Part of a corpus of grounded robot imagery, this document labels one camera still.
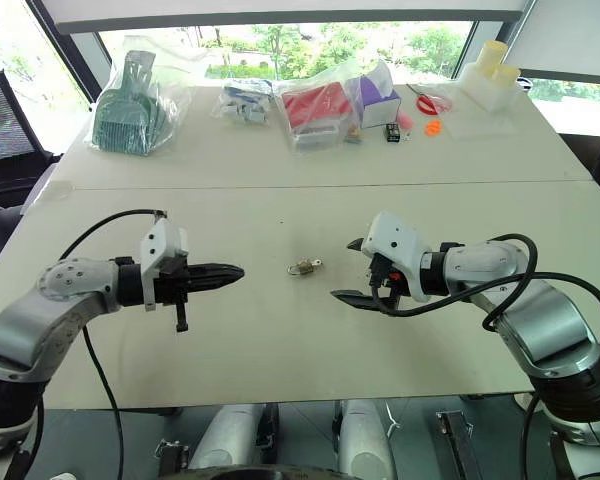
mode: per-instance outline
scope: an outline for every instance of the white container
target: white container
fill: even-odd
[[[515,79],[507,84],[501,79],[494,78],[507,76],[506,73],[501,73],[499,70],[498,67],[495,67],[493,76],[487,77],[475,63],[469,63],[462,70],[458,86],[487,112],[502,110],[513,102],[521,89]]]
[[[478,60],[467,64],[458,80],[458,86],[487,112],[506,108],[521,91],[516,83],[520,70],[500,63],[508,48],[496,40],[486,41]]]

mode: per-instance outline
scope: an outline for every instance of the window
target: window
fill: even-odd
[[[64,152],[89,104],[23,0],[0,0],[0,70],[43,148]]]
[[[600,85],[531,79],[529,96],[558,133],[600,136]]]
[[[306,78],[355,57],[380,55],[395,83],[436,82],[451,77],[471,22],[360,22],[181,27],[101,32],[120,58],[125,34],[147,35],[162,45],[204,51],[207,79]]]

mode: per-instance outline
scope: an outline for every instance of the purple box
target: purple box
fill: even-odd
[[[360,77],[360,97],[357,100],[356,108],[362,128],[395,123],[402,102],[395,90],[388,97],[381,96],[366,75]]]

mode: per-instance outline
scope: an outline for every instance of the red scissors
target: red scissors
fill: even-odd
[[[407,83],[407,87],[411,89],[413,93],[415,93],[418,98],[416,99],[416,107],[422,113],[426,115],[437,115],[438,112],[447,112],[451,110],[451,106],[453,103],[447,97],[443,96],[429,96],[425,93],[419,92],[411,85]]]

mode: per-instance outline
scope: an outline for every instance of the robotic arm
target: robotic arm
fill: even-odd
[[[175,305],[186,331],[190,292],[213,290],[243,277],[224,264],[187,265],[184,230],[160,218],[141,242],[141,263],[67,258],[0,313],[0,450],[28,431],[33,411],[80,330],[123,306]]]
[[[368,235],[348,248],[372,258],[373,295],[351,290],[332,294],[355,308],[396,316],[410,316],[396,310],[401,296],[426,302],[430,295],[457,294],[523,273],[528,262],[520,249],[504,241],[446,243],[433,251],[414,229],[388,213],[377,215]],[[516,285],[486,289],[470,301],[491,312]],[[391,289],[388,298],[379,298],[380,286]],[[600,474],[600,345],[576,306],[544,280],[533,279],[496,318],[495,331],[545,404],[560,478]]]

